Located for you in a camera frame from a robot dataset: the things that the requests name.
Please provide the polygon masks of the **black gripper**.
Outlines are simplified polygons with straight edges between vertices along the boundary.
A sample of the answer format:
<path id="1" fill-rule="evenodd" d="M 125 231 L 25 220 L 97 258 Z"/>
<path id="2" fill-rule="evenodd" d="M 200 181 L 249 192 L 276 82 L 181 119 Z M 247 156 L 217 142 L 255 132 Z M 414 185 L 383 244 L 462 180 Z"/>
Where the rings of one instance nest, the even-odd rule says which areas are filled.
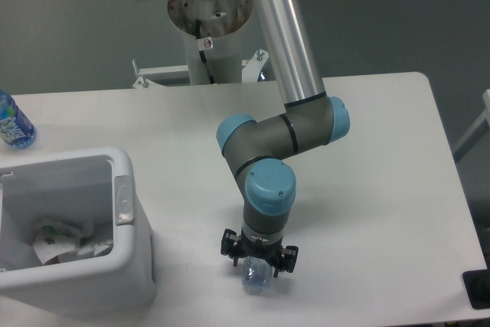
<path id="1" fill-rule="evenodd" d="M 220 253 L 229 257 L 236 267 L 239 259 L 244 257 L 255 257 L 272 262 L 273 276 L 279 273 L 293 273 L 298 258 L 297 246 L 282 246 L 283 239 L 276 242 L 252 241 L 244 232 L 238 235 L 231 229 L 225 229 L 220 243 Z"/>

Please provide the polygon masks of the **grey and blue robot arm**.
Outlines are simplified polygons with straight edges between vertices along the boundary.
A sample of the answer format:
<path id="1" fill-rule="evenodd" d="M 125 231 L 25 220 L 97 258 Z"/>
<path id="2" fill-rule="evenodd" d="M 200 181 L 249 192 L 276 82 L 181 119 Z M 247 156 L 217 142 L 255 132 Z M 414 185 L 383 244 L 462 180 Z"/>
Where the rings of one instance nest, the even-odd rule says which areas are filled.
<path id="1" fill-rule="evenodd" d="M 296 198 L 296 177 L 286 160 L 347 135 L 344 103 L 329 96 L 315 67 L 297 0 L 168 0 L 168 16 L 187 41 L 191 80 L 231 82 L 240 62 L 231 43 L 253 16 L 260 20 L 283 108 L 260 119 L 246 113 L 217 128 L 221 155 L 243 198 L 238 231 L 227 229 L 221 253 L 244 260 L 250 277 L 291 273 L 299 255 L 283 244 Z"/>

